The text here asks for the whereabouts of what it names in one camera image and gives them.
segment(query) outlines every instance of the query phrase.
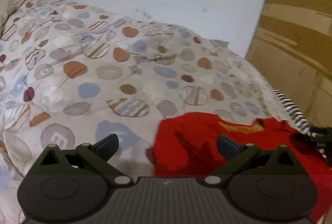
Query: bed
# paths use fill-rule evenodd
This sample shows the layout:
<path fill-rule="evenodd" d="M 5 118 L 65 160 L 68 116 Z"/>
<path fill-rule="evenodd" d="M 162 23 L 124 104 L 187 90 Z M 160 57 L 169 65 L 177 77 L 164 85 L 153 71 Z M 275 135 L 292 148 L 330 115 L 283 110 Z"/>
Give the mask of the bed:
<path fill-rule="evenodd" d="M 109 163 L 136 179 L 153 174 L 149 149 L 164 118 L 272 116 L 296 128 L 225 41 L 66 0 L 0 0 L 0 20 L 0 224 L 24 221 L 16 191 L 48 144 L 71 149 L 115 133 Z"/>

